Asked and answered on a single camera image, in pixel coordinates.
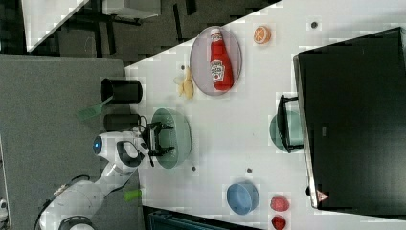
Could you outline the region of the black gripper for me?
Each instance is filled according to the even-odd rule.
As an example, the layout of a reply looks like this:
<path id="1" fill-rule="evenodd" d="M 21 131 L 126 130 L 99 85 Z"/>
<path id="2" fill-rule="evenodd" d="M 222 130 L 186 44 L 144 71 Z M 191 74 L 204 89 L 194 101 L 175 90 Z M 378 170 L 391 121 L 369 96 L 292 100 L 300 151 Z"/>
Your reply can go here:
<path id="1" fill-rule="evenodd" d="M 149 155 L 150 156 L 163 156 L 166 153 L 173 150 L 173 147 L 165 147 L 163 148 L 160 145 L 160 137 L 159 134 L 162 130 L 171 130 L 172 126 L 165 125 L 161 122 L 155 122 L 151 124 L 147 124 L 144 132 L 142 133 L 142 137 L 149 147 Z"/>

